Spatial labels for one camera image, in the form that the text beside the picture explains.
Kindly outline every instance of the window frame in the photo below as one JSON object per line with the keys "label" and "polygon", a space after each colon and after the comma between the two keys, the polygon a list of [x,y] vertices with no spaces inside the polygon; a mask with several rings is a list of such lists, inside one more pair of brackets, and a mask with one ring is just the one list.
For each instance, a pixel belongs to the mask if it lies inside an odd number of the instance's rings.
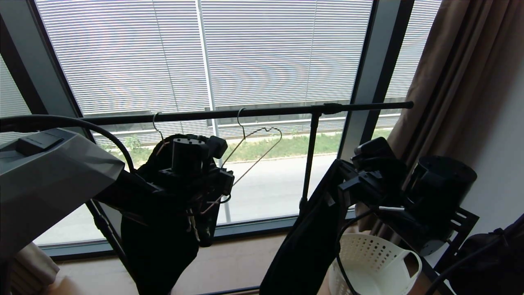
{"label": "window frame", "polygon": [[[349,100],[351,104],[384,101],[413,3],[414,0],[373,2],[353,93]],[[6,60],[9,71],[15,74],[13,78],[31,112],[80,117],[80,107],[60,67],[34,0],[3,3],[0,6],[0,20],[2,32],[9,33],[2,34],[2,56]],[[4,46],[4,39],[10,40],[5,43],[6,46]],[[354,147],[371,139],[378,115],[378,111],[358,111],[346,116],[337,155],[339,159],[349,160],[353,155]],[[218,120],[214,119],[211,120],[209,127],[217,130],[218,124]],[[94,141],[91,132],[82,129],[74,130]],[[44,251],[52,257],[67,256],[68,258],[86,253],[95,256],[103,255],[111,249],[116,249],[117,254],[121,255],[120,238],[101,204],[89,201],[87,206],[94,216],[95,224],[107,241],[51,245],[42,247]],[[295,219],[296,216],[222,225],[217,227],[217,236],[220,239],[228,239],[238,235],[251,236],[275,230],[287,230]]]}

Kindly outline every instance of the beige curtain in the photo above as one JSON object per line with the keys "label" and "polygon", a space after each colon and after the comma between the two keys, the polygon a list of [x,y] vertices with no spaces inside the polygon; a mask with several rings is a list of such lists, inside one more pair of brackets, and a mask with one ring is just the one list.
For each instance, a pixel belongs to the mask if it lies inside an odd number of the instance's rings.
{"label": "beige curtain", "polygon": [[[475,98],[504,45],[508,24],[521,0],[443,0],[431,27],[407,101],[388,142],[411,170],[424,155],[447,156],[460,139]],[[366,208],[359,205],[357,214]],[[360,230],[380,231],[368,219]]]}
{"label": "beige curtain", "polygon": [[52,284],[58,266],[34,243],[27,245],[14,257],[10,281],[13,295],[41,294]]}

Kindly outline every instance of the laundry basket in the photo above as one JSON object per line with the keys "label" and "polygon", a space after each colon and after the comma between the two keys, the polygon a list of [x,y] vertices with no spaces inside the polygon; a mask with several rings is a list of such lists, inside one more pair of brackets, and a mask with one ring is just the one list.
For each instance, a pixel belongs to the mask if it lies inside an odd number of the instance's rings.
{"label": "laundry basket", "polygon": [[[420,271],[422,262],[413,252],[382,238],[364,234],[345,234],[340,240],[340,260],[351,285],[361,295],[406,295]],[[404,257],[413,254],[418,270],[410,276]],[[331,295],[351,294],[336,260],[329,269]]]}

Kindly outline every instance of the road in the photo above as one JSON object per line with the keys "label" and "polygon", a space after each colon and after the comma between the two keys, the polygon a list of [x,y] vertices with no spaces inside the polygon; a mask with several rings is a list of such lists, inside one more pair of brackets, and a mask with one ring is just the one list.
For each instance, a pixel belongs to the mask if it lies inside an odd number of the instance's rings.
{"label": "road", "polygon": [[[309,195],[328,170],[335,155],[315,156]],[[231,221],[242,222],[298,213],[304,183],[305,157],[260,161],[237,185],[229,201]],[[226,164],[240,177],[252,163]],[[226,222],[224,205],[221,205],[219,224]],[[37,245],[71,243],[82,240],[103,239],[93,223],[89,210],[82,206],[59,221],[35,240]]]}

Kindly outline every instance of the white wall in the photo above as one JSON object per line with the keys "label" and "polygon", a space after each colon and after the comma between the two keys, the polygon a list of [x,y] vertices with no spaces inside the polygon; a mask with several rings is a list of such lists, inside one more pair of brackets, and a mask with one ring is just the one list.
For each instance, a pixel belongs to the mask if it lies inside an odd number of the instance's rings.
{"label": "white wall", "polygon": [[[478,215],[472,234],[505,228],[524,213],[524,5],[520,3],[506,44],[494,65],[477,111],[452,157],[478,179],[462,207]],[[427,257],[435,264],[443,249]]]}

